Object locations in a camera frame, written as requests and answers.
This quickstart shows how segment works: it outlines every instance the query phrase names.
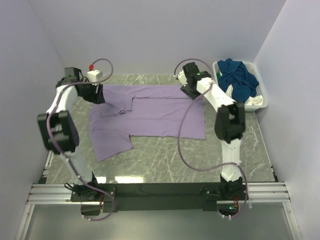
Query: purple fabric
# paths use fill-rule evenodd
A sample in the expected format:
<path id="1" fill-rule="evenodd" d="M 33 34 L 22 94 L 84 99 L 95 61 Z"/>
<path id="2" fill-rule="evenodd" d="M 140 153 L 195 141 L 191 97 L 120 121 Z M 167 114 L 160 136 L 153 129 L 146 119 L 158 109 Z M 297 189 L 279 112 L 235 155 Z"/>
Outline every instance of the purple fabric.
<path id="1" fill-rule="evenodd" d="M 89 113 L 89 135 L 98 162 L 130 150 L 130 136 L 177 137 L 191 103 L 177 85 L 104 85 L 104 104 Z M 202 99 L 185 118 L 182 138 L 205 139 Z"/>

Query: gray marble surface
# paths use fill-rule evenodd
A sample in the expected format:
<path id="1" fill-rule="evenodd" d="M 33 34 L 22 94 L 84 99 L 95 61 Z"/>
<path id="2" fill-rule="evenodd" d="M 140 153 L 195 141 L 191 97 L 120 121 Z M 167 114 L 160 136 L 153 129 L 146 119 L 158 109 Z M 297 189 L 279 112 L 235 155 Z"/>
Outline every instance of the gray marble surface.
<path id="1" fill-rule="evenodd" d="M 172 75 L 114 75 L 106 84 L 177 85 Z M 71 116 L 79 132 L 80 149 L 85 163 L 99 181 L 107 183 L 191 183 L 219 182 L 221 169 L 198 172 L 181 161 L 175 137 L 130 137 L 133 149 L 97 162 L 88 134 L 91 103 L 78 99 Z M 215 135 L 216 112 L 204 102 L 205 140 L 182 139 L 184 157 L 195 167 L 209 167 L 222 162 L 221 143 Z M 250 182 L 274 182 L 267 150 L 254 112 L 245 114 L 246 131 L 240 147 L 240 160 Z M 54 156 L 47 184 L 71 183 L 72 176 L 58 156 Z"/>

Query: blue cloth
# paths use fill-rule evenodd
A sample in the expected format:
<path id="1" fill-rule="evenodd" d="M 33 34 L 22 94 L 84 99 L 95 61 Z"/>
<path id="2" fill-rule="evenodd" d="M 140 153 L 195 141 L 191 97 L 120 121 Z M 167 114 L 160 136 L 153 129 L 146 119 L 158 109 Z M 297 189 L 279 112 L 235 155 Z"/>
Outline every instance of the blue cloth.
<path id="1" fill-rule="evenodd" d="M 248 72 L 242 61 L 233 61 L 231 58 L 218 61 L 222 76 L 218 78 L 219 87 L 226 92 L 232 85 L 232 99 L 245 103 L 249 97 L 257 95 L 256 87 L 259 85 L 256 77 Z"/>

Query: wall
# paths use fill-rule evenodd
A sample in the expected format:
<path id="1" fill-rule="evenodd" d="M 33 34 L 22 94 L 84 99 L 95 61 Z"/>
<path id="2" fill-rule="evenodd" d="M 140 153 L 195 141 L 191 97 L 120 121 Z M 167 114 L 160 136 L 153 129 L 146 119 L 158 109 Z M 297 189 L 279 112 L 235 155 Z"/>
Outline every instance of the wall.
<path id="1" fill-rule="evenodd" d="M 27 1 L 0 1 L 0 33 L 0 233 L 11 240 L 44 169 L 36 119 L 50 106 L 63 66 Z"/>
<path id="2" fill-rule="evenodd" d="M 320 238 L 320 1 L 287 0 L 255 59 L 269 107 L 258 114 L 305 240 Z"/>
<path id="3" fill-rule="evenodd" d="M 29 1 L 65 66 L 107 57 L 139 74 L 190 57 L 253 61 L 286 0 Z"/>

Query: white plastic basket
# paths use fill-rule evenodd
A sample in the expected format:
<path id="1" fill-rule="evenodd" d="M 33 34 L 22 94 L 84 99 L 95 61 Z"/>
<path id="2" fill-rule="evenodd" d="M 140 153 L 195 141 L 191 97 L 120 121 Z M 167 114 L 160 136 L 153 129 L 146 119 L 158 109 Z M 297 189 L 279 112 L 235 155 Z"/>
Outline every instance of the white plastic basket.
<path id="1" fill-rule="evenodd" d="M 243 64 L 245 65 L 248 72 L 253 74 L 256 77 L 256 80 L 259 82 L 259 85 L 256 87 L 256 96 L 262 95 L 263 97 L 263 104 L 261 106 L 246 106 L 246 105 L 244 106 L 244 110 L 246 112 L 254 112 L 257 109 L 265 108 L 266 106 L 268 106 L 266 90 L 261 80 L 261 76 L 258 72 L 257 66 L 249 61 L 243 61 Z M 216 82 L 216 84 L 218 84 L 218 77 L 217 77 L 217 72 L 219 72 L 218 62 L 215 61 L 212 67 L 213 67 L 213 73 L 214 73 L 214 81 Z"/>

